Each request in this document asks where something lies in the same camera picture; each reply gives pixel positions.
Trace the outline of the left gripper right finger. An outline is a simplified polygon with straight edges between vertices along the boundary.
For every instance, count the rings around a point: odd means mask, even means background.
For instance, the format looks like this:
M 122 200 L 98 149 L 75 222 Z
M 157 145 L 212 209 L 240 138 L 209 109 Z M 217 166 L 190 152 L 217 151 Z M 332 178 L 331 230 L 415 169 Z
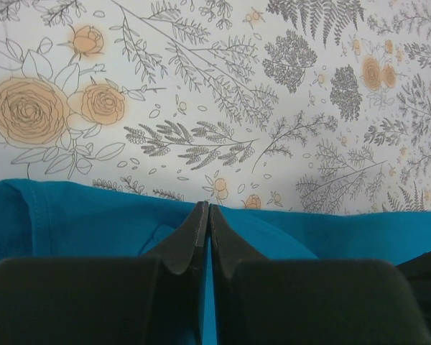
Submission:
M 431 344 L 397 265 L 431 252 L 431 212 L 210 208 L 219 344 Z

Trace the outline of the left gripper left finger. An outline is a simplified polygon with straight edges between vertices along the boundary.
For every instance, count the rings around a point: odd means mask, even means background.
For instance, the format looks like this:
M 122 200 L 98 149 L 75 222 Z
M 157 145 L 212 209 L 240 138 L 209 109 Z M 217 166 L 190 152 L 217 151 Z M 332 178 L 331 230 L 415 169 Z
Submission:
M 0 261 L 0 344 L 201 344 L 205 204 L 138 257 Z

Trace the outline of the teal blue t shirt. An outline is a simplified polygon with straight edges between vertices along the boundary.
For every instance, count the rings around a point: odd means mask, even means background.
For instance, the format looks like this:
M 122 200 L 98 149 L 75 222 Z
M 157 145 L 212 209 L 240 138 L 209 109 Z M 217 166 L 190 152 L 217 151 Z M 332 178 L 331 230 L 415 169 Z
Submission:
M 217 341 L 210 208 L 205 204 L 201 344 Z M 176 230 L 197 203 L 75 183 L 0 182 L 0 261 L 15 257 L 138 257 Z

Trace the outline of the floral patterned table mat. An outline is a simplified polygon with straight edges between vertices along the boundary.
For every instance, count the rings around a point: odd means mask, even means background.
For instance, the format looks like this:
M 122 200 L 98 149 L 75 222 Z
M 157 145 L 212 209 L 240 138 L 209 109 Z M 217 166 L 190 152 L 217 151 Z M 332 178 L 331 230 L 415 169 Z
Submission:
M 431 210 L 431 1 L 0 1 L 0 180 Z

